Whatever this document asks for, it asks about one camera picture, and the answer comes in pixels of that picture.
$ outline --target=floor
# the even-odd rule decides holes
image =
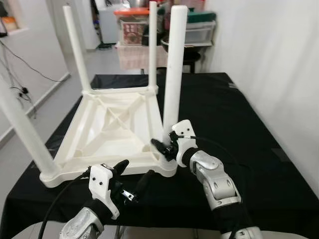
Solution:
[[[65,115],[70,111],[73,104],[80,97],[81,86],[79,75],[75,67],[72,56],[66,57],[67,65],[71,73],[71,78],[64,82],[56,92],[38,110],[37,119],[32,119],[32,123],[43,141],[47,141]],[[124,71],[120,68],[116,50],[90,52],[86,56],[86,64],[90,78],[95,74],[139,74],[139,70]],[[15,135],[0,150],[0,215],[2,214],[5,198],[14,186],[22,172],[31,162],[31,157],[24,148],[19,138]],[[57,239],[63,223],[49,222],[45,233],[45,239]],[[35,224],[25,229],[14,239],[36,239],[41,224]],[[115,235],[115,226],[107,226],[99,237],[100,239],[112,239]],[[277,234],[263,232],[265,239],[301,239],[300,236],[292,234]],[[198,230],[200,239],[217,239],[219,233],[215,231]],[[122,236],[124,239],[174,239],[193,238],[191,229],[157,229],[157,228],[135,228],[127,227]]]

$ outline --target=black tablecloth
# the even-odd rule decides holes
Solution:
[[[139,87],[147,84],[147,75],[97,75],[94,88]],[[247,182],[249,213],[262,230],[296,233],[319,238],[319,201],[303,177],[285,156],[280,146],[252,110],[244,96],[230,87],[225,73],[184,74],[182,78],[179,120],[189,119],[197,136],[219,142],[242,164]],[[164,76],[158,76],[158,102],[162,115]],[[79,102],[53,133],[47,147],[55,155]],[[198,145],[225,163],[225,169],[239,190],[240,175],[220,148]],[[122,176],[128,189],[141,175]],[[0,238],[8,239],[29,225],[40,222],[49,205],[65,186],[48,189],[39,180],[39,171],[31,164],[20,177],[5,202]],[[60,200],[50,219],[66,222],[91,198],[88,181],[71,187]],[[181,227],[216,229],[202,185],[186,168],[178,168],[174,177],[156,175],[150,181],[141,202],[120,212],[108,224],[143,227]]]

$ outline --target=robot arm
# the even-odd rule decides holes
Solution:
[[[134,193],[130,193],[117,180],[128,164],[129,161],[124,160],[114,168],[106,164],[91,167],[89,189],[92,200],[86,202],[80,212],[64,225],[60,239],[96,239],[104,230],[103,225],[107,220],[115,220],[119,216],[119,207],[122,204],[138,201],[155,172],[150,170],[144,174]]]
[[[258,227],[254,227],[248,218],[246,208],[235,183],[224,171],[223,163],[216,157],[200,150],[196,145],[196,136],[189,120],[183,120],[172,126],[171,145],[165,147],[152,139],[152,144],[168,160],[176,159],[181,167],[188,167],[203,185],[209,206],[213,212],[222,239],[229,239],[236,228],[236,239],[262,239]]]

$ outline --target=black table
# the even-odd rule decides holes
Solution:
[[[164,76],[158,76],[158,102],[162,114]],[[147,75],[97,75],[94,88],[139,87]],[[197,136],[207,137],[226,147],[242,164],[247,182],[249,213],[262,230],[296,233],[319,238],[319,201],[298,170],[252,110],[245,97],[231,86],[225,73],[184,74],[179,120],[189,119]],[[79,102],[53,133],[47,147],[54,156],[71,123]],[[240,174],[220,148],[199,142],[206,152],[219,157],[239,190]],[[141,175],[122,176],[128,189]],[[48,189],[39,180],[32,163],[22,174],[5,202],[0,238],[9,239],[26,227],[42,221],[58,192],[65,186]],[[66,222],[91,198],[88,181],[73,185],[60,200],[50,219]],[[216,229],[202,185],[186,168],[174,177],[156,175],[138,205],[120,212],[111,225]]]

